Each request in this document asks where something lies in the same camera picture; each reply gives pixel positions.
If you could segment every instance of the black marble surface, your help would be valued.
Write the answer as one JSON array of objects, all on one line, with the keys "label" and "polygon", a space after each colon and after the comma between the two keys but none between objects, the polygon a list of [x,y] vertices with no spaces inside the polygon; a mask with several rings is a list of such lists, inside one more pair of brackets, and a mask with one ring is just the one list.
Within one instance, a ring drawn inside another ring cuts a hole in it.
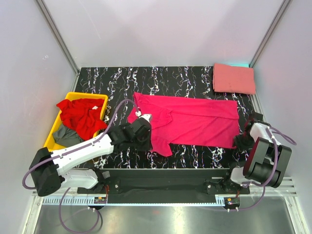
[{"label": "black marble surface", "polygon": [[[109,122],[115,107],[134,91],[148,95],[187,98],[235,100],[238,104],[240,131],[253,111],[249,95],[215,93],[212,87],[213,67],[95,67],[82,68],[76,92],[106,94],[109,97],[104,121]],[[114,124],[126,122],[131,104],[120,109]],[[113,153],[81,164],[81,168],[227,168],[233,162],[246,160],[248,152],[171,144],[173,155],[136,150]]]}]

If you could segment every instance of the red cloth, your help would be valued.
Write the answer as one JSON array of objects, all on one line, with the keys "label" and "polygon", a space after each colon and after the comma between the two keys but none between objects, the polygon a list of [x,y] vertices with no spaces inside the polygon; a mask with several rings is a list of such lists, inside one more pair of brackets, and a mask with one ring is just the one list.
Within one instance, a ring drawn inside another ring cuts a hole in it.
[{"label": "red cloth", "polygon": [[75,130],[82,139],[89,140],[96,131],[107,127],[100,119],[103,103],[103,99],[82,98],[73,101],[65,99],[57,104],[57,107],[62,111],[60,119],[63,124]]},{"label": "red cloth", "polygon": [[213,85],[215,92],[255,94],[254,70],[215,63]]},{"label": "red cloth", "polygon": [[[239,134],[237,102],[134,94],[142,114],[152,114],[153,151],[171,156],[169,143],[233,148]],[[135,108],[128,117],[136,120]]]}]

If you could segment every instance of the yellow plastic tray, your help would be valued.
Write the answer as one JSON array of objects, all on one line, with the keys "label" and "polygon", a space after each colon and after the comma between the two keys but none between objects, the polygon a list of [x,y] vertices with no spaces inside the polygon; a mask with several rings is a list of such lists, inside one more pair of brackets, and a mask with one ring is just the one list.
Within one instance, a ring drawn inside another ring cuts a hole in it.
[{"label": "yellow plastic tray", "polygon": [[[104,99],[104,103],[103,103],[102,110],[101,110],[101,113],[100,113],[100,119],[103,119],[104,112],[105,112],[106,105],[107,105],[107,101],[108,101],[107,95],[69,92],[66,95],[65,99],[68,99],[68,100],[72,101],[72,100],[76,100],[76,99],[80,99],[80,98]],[[51,129],[51,131],[49,133],[49,136],[48,136],[48,138],[45,141],[45,144],[43,146],[43,147],[47,147],[49,151],[60,150],[60,149],[64,149],[65,148],[62,145],[56,144],[55,141],[54,141],[54,138],[52,136],[52,133],[56,132],[59,129],[60,124],[62,123],[62,121],[60,120],[60,116],[59,116],[60,113],[61,113],[61,111],[59,111],[58,116],[57,116],[56,120],[54,121],[52,129]],[[96,137],[97,135],[98,135],[98,131],[96,133],[94,133],[93,137]]]}]

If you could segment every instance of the magenta t-shirt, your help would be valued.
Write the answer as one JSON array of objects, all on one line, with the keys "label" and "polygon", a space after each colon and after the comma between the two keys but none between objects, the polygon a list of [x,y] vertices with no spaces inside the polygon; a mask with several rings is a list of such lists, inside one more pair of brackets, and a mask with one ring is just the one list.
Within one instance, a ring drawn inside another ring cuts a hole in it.
[{"label": "magenta t-shirt", "polygon": [[[239,134],[237,102],[134,94],[142,114],[152,115],[152,152],[171,156],[169,143],[233,148]],[[128,116],[137,119],[134,108]]]}]

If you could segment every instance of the white wall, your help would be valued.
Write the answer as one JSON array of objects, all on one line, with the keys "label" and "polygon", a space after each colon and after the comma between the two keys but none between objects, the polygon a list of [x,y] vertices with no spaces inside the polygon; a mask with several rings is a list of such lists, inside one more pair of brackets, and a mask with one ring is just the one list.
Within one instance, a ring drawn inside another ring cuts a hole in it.
[{"label": "white wall", "polygon": [[0,32],[0,227],[3,234],[19,234],[31,194],[21,179],[74,73],[35,1],[1,0]]},{"label": "white wall", "polygon": [[255,66],[255,81],[267,121],[298,143],[292,146],[288,174],[312,231],[311,12],[312,1],[291,3]]},{"label": "white wall", "polygon": [[44,0],[80,67],[250,63],[282,0]]}]

